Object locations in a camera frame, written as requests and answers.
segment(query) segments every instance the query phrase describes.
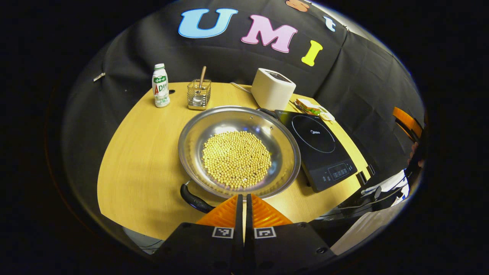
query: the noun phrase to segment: wooden table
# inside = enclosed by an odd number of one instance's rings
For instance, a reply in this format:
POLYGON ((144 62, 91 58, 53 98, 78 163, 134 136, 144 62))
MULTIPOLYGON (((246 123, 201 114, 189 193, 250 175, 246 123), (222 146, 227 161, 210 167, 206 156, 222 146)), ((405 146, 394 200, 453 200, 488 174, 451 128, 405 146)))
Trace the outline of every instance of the wooden table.
MULTIPOLYGON (((98 175, 97 195, 102 214, 126 228, 163 240, 180 223, 194 223, 204 215, 188 205, 179 192, 182 183, 190 177, 178 157, 178 138, 185 124, 201 112, 187 108, 186 85, 169 84, 176 92, 170 95, 167 107, 155 107, 151 90, 136 103, 112 137, 98 175)), ((298 97, 318 104, 312 98, 297 94, 291 99, 298 97)), ((222 105, 258 108, 251 94, 228 83, 212 83, 208 109, 222 105)), ((297 112, 291 104, 286 110, 297 112)), ((350 154, 358 172, 363 171, 367 179, 370 178, 367 162, 350 137, 337 122, 326 123, 350 154)), ((360 188, 354 175, 320 193, 314 193, 306 182, 301 169, 289 188, 266 202, 295 223, 309 222, 360 188)), ((210 205, 216 206, 225 200, 194 182, 188 187, 210 205)))

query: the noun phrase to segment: black cloth backdrop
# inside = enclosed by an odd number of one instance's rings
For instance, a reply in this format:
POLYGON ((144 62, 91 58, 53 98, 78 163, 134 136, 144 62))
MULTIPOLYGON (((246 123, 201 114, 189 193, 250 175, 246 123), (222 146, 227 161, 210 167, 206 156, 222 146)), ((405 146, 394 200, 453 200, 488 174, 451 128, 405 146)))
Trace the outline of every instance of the black cloth backdrop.
POLYGON ((117 232, 114 234, 121 234, 120 226, 100 213, 98 170, 112 135, 151 88, 153 66, 161 62, 166 65, 170 82, 198 78, 204 65, 208 68, 206 78, 214 82, 251 84, 257 68, 281 72, 297 85, 295 93, 314 97, 335 116, 378 171, 372 184, 403 169, 412 143, 395 124, 392 110, 397 106, 420 122, 424 113, 411 76, 391 54, 349 32, 333 17, 330 18, 336 24, 336 32, 327 29, 324 15, 327 14, 314 6, 308 12, 297 11, 282 0, 178 1, 109 42, 74 83, 61 128, 68 183, 87 212, 105 228, 117 232), (196 8, 210 10, 200 21, 203 29, 214 26, 218 8, 239 12, 219 36, 180 36, 182 12, 196 8), (298 29, 289 53, 273 50, 270 45, 241 42, 251 26, 252 14, 268 17, 274 29, 284 24, 298 29), (310 40, 323 46, 313 67, 301 62, 310 40), (93 82, 102 72, 106 76, 93 82))

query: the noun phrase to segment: black induction cooktop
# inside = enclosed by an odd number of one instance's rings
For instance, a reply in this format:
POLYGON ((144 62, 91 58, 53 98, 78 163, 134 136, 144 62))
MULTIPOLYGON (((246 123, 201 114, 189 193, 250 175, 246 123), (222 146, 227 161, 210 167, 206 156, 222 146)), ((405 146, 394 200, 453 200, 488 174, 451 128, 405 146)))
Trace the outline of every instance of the black induction cooktop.
POLYGON ((357 172, 343 145, 320 117, 281 110, 275 112, 297 141, 302 168, 315 192, 357 172))

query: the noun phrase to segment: glass cup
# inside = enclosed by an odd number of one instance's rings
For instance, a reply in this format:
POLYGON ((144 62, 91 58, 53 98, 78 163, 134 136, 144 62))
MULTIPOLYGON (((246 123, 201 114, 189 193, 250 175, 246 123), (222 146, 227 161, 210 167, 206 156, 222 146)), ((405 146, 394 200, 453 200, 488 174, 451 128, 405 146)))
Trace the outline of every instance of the glass cup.
POLYGON ((194 110, 205 110, 211 97, 211 81, 204 79, 199 87, 200 79, 194 79, 187 85, 188 108, 194 110))

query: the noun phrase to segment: pan handle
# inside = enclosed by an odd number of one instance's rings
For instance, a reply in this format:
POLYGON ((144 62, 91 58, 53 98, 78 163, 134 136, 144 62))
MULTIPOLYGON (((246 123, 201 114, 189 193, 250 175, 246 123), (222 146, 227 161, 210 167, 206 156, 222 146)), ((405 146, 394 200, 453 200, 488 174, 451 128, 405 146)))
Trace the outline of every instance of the pan handle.
POLYGON ((190 193, 187 187, 187 184, 189 182, 190 181, 182 184, 182 186, 180 187, 180 196, 182 196, 183 200, 186 201, 188 204, 190 204, 190 206, 192 206, 193 208, 204 213, 209 213, 212 209, 215 208, 215 206, 210 206, 203 199, 190 193))
POLYGON ((270 110, 265 109, 265 108, 257 108, 257 110, 262 111, 263 113, 265 113, 267 115, 271 115, 276 120, 280 120, 280 118, 278 117, 278 115, 275 112, 273 112, 273 111, 270 111, 270 110))

